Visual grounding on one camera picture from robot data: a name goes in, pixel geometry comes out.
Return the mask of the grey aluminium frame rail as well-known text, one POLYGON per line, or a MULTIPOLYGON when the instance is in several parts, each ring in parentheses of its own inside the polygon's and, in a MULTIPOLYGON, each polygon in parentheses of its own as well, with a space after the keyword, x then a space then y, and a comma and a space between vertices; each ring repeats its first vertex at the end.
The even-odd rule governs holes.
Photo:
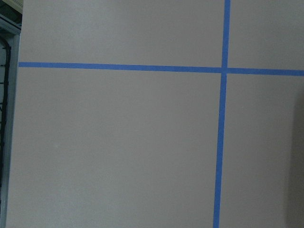
POLYGON ((0 226, 6 226, 21 25, 0 16, 0 226))

